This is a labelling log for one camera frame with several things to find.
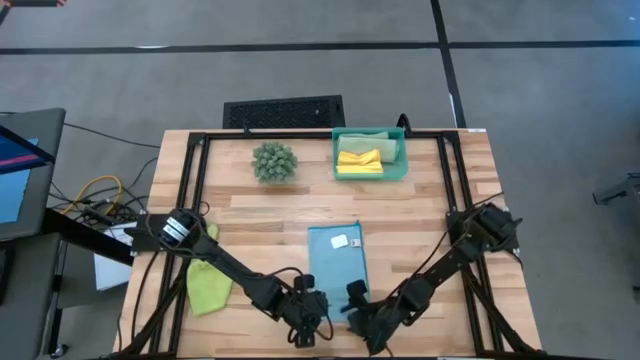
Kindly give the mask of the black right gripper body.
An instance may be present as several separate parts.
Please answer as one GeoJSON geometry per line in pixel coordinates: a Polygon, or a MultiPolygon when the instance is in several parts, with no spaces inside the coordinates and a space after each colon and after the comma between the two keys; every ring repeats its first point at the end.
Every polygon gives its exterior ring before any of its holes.
{"type": "Polygon", "coordinates": [[[347,312],[348,315],[357,315],[357,328],[348,327],[348,331],[365,342],[369,355],[377,355],[387,347],[387,341],[402,321],[397,313],[399,296],[392,295],[380,301],[369,302],[365,297],[366,291],[363,280],[347,285],[348,303],[355,305],[354,309],[347,312]]]}

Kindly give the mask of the light blue microfiber towel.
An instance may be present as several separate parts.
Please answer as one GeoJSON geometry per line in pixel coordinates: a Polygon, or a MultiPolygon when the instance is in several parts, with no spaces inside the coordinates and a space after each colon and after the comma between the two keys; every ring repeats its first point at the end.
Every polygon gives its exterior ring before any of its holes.
{"type": "Polygon", "coordinates": [[[366,287],[368,273],[362,228],[359,222],[346,225],[310,227],[308,229],[308,250],[310,272],[315,277],[315,288],[328,293],[331,297],[331,317],[336,323],[348,322],[346,313],[341,307],[348,304],[347,285],[363,280],[366,287]],[[345,234],[349,245],[334,249],[331,238],[345,234]],[[352,239],[360,239],[361,247],[351,247],[352,239]]]}

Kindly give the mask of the yellow microfiber towel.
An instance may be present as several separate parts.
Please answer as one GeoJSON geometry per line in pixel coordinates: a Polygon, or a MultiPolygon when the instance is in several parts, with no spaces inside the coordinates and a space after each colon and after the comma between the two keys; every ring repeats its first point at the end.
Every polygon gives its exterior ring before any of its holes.
{"type": "Polygon", "coordinates": [[[362,154],[341,151],[336,171],[339,174],[382,174],[384,169],[379,150],[373,149],[362,154]]]}

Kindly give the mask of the pale green microfiber towel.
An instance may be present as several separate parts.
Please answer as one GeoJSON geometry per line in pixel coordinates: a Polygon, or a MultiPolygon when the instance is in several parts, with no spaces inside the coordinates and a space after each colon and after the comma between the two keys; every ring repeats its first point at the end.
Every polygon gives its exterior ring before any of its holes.
{"type": "Polygon", "coordinates": [[[338,136],[337,149],[339,152],[349,152],[362,155],[372,150],[378,150],[382,162],[392,163],[399,154],[399,144],[392,139],[388,132],[374,134],[344,133],[338,136]]]}

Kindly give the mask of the lime green microfiber towel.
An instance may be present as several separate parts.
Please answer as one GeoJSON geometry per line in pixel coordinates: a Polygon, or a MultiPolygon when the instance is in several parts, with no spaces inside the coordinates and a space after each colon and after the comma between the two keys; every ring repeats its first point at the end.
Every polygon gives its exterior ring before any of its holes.
{"type": "Polygon", "coordinates": [[[186,286],[193,314],[203,316],[226,306],[233,281],[210,263],[194,259],[187,269],[186,286]]]}

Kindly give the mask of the teal plastic basket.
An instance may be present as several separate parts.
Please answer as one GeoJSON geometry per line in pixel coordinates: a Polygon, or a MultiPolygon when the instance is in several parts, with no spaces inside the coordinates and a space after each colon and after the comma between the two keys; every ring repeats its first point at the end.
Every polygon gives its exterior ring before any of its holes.
{"type": "Polygon", "coordinates": [[[404,131],[397,127],[365,127],[365,128],[346,128],[337,127],[332,130],[332,160],[334,167],[334,177],[340,181],[400,181],[408,173],[408,159],[406,149],[406,138],[404,131]],[[337,149],[338,136],[344,133],[364,133],[374,134],[379,132],[388,132],[392,139],[396,139],[399,144],[399,154],[392,163],[382,162],[384,172],[382,174],[339,174],[336,171],[337,158],[339,151],[337,149]]]}

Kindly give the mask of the potted artificial green plant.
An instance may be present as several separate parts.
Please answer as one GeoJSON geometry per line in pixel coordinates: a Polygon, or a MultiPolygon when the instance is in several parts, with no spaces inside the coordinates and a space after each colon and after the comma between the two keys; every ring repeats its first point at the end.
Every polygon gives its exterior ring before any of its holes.
{"type": "Polygon", "coordinates": [[[251,165],[258,182],[283,184],[294,178],[298,159],[291,147],[265,142],[253,150],[251,165]]]}

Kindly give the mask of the white paper sheet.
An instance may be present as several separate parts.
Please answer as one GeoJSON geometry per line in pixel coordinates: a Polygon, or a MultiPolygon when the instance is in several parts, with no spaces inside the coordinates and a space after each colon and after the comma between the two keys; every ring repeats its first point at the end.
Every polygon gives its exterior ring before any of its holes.
{"type": "MultiPolygon", "coordinates": [[[[104,231],[104,234],[125,244],[132,245],[133,238],[125,232],[125,229],[134,228],[135,222],[115,225],[104,231]]],[[[98,291],[105,291],[129,282],[131,266],[108,259],[104,256],[94,255],[95,285],[98,291]]]]}

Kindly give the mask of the black desk bar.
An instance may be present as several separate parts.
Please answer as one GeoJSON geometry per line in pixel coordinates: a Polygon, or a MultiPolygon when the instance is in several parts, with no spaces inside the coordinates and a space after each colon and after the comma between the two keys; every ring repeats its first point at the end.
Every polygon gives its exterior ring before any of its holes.
{"type": "Polygon", "coordinates": [[[44,212],[41,229],[44,233],[59,233],[65,241],[113,261],[128,266],[134,262],[130,245],[82,225],[54,210],[47,209],[44,212]]]}

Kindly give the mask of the black stand foot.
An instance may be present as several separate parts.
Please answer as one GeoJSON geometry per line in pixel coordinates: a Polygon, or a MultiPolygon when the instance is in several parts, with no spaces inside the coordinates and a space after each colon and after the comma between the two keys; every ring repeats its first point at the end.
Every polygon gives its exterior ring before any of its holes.
{"type": "Polygon", "coordinates": [[[624,180],[594,192],[592,198],[599,206],[609,205],[617,199],[626,199],[640,212],[640,172],[628,173],[624,180]]]}

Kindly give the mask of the grey computer monitor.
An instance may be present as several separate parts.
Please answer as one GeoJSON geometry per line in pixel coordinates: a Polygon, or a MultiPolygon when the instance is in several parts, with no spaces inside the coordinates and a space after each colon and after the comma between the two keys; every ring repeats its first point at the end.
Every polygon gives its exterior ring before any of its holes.
{"type": "MultiPolygon", "coordinates": [[[[50,108],[2,115],[0,116],[0,125],[25,139],[38,138],[38,146],[56,157],[65,117],[65,109],[50,108]]],[[[53,172],[53,165],[35,168],[30,172],[17,221],[0,223],[0,242],[30,237],[40,232],[53,172]]]]}

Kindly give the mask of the black bar with orange ends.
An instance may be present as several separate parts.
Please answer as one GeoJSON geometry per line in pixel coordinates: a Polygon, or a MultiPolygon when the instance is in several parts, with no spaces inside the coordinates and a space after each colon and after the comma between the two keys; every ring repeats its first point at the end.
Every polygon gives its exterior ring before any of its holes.
{"type": "Polygon", "coordinates": [[[58,7],[67,0],[0,0],[0,6],[8,7],[58,7]]]}

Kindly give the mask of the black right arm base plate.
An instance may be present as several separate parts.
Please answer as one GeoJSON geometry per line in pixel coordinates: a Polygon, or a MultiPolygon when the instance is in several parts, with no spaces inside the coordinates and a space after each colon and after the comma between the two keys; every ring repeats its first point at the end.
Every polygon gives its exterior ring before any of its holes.
{"type": "Polygon", "coordinates": [[[483,208],[474,213],[446,215],[449,234],[455,242],[468,241],[482,251],[499,252],[517,244],[516,229],[522,219],[514,219],[501,209],[483,208]]]}

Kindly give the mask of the black aluminium table frame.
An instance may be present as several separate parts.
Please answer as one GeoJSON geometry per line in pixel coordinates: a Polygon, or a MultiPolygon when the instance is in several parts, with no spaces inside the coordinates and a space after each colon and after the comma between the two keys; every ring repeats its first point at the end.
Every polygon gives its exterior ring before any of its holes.
{"type": "MultiPolygon", "coordinates": [[[[298,158],[296,178],[288,184],[260,184],[253,175],[252,152],[267,139],[246,138],[240,131],[213,132],[225,139],[205,143],[196,137],[187,155],[190,130],[166,131],[148,200],[151,213],[168,213],[178,204],[192,206],[202,189],[208,204],[206,219],[220,227],[222,247],[253,271],[272,272],[286,266],[309,271],[308,228],[359,221],[364,235],[369,288],[384,298],[427,258],[446,229],[451,208],[436,139],[408,139],[408,173],[401,181],[338,181],[332,164],[331,130],[284,130],[275,141],[290,146],[298,158]]],[[[452,130],[445,142],[454,189],[455,207],[501,192],[488,135],[482,131],[452,130]],[[456,156],[461,151],[467,183],[462,190],[456,156]]],[[[513,255],[485,255],[497,307],[523,340],[540,349],[536,322],[521,265],[513,255]]],[[[456,275],[436,290],[430,308],[411,327],[400,326],[389,341],[394,357],[475,355],[463,281],[456,275]]],[[[287,342],[289,326],[274,322],[250,305],[234,285],[228,305],[196,317],[184,310],[178,321],[180,336],[173,349],[178,358],[367,356],[365,344],[334,324],[334,338],[316,338],[316,346],[296,349],[287,342]]]]}

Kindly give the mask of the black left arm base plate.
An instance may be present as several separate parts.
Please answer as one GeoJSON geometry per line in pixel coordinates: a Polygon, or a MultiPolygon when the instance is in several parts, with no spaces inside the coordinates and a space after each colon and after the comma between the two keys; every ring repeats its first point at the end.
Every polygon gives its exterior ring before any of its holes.
{"type": "Polygon", "coordinates": [[[146,214],[142,215],[136,226],[126,230],[132,237],[132,250],[136,252],[159,251],[165,245],[185,247],[195,238],[200,225],[191,215],[146,214]]]}

